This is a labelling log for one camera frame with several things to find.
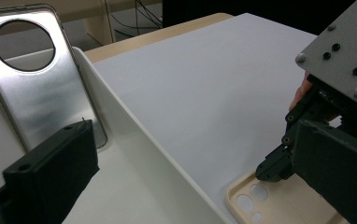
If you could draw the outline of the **white table mat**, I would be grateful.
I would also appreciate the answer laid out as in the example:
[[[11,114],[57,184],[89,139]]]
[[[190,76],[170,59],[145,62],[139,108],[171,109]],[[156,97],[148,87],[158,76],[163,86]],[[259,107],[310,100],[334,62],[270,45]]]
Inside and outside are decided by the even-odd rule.
[[[225,193],[280,142],[312,35],[242,14],[97,64],[139,123],[236,224]]]

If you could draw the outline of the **dark curtain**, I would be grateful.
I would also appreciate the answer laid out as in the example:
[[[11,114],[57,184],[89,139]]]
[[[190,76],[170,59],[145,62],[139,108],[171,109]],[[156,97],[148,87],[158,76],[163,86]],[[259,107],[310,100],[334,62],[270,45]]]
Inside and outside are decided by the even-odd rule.
[[[163,26],[215,13],[249,13],[318,35],[356,0],[163,0]]]

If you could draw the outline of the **light wooden shelf unit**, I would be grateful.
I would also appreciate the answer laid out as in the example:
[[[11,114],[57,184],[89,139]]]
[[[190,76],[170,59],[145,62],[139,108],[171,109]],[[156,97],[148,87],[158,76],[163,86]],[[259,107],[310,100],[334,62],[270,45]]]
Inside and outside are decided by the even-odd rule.
[[[47,4],[61,22],[85,20],[88,35],[101,45],[116,41],[109,14],[135,8],[135,0],[0,0],[0,7]]]

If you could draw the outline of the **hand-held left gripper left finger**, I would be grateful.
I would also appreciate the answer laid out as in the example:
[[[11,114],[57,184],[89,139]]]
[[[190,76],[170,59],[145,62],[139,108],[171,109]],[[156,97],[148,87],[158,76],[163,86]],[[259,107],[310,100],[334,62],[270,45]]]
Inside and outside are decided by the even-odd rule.
[[[62,224],[99,171],[93,122],[68,125],[3,171],[8,224]]]

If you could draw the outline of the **silver phone case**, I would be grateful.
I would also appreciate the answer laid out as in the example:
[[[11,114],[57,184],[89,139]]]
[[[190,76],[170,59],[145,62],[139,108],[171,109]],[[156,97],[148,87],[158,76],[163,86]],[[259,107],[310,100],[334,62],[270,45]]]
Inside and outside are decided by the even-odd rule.
[[[0,29],[15,21],[40,27],[50,38],[49,61],[20,69],[0,55],[0,102],[24,149],[29,151],[72,123],[90,119],[98,147],[107,134],[87,90],[79,62],[53,7],[0,8]]]

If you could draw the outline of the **beige phone case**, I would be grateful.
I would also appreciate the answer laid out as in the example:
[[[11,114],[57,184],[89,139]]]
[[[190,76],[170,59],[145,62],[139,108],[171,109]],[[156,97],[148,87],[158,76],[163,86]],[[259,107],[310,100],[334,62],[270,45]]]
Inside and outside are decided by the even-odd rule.
[[[298,175],[270,183],[252,172],[229,186],[225,204],[239,224],[349,224]]]

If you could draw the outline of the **white plastic storage box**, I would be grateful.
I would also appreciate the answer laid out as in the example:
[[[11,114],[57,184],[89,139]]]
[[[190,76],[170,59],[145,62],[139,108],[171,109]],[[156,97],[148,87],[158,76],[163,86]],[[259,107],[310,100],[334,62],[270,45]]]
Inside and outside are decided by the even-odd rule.
[[[107,133],[99,171],[64,224],[230,224],[186,172],[159,146],[77,49],[75,55]],[[0,105],[0,187],[3,170],[23,154]]]

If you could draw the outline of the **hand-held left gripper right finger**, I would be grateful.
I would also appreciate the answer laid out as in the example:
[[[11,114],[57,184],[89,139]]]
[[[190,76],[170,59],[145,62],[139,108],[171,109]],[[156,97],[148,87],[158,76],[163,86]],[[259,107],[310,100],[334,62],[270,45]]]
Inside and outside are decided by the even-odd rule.
[[[357,224],[357,139],[325,124],[299,123],[293,171],[350,224]]]

